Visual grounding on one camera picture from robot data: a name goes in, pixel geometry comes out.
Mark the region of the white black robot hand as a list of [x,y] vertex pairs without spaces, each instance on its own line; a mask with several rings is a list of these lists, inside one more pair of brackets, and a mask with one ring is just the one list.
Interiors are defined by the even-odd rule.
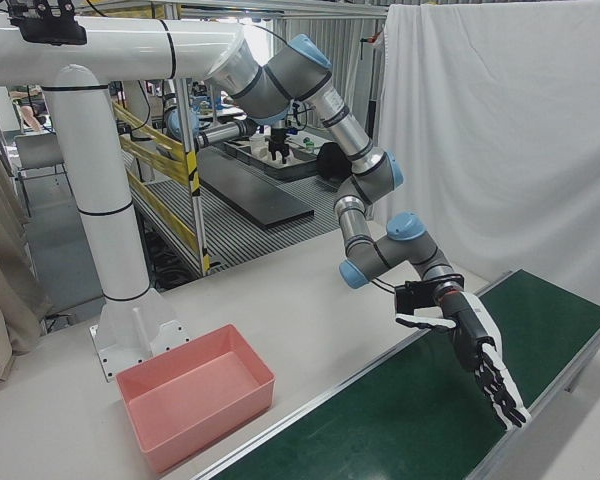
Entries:
[[508,430],[524,427],[531,415],[504,363],[501,333],[486,307],[472,293],[451,290],[439,299],[440,318],[413,314],[415,309],[433,304],[431,299],[417,302],[405,289],[397,289],[396,322],[411,328],[446,332],[458,362],[474,375],[500,424]]

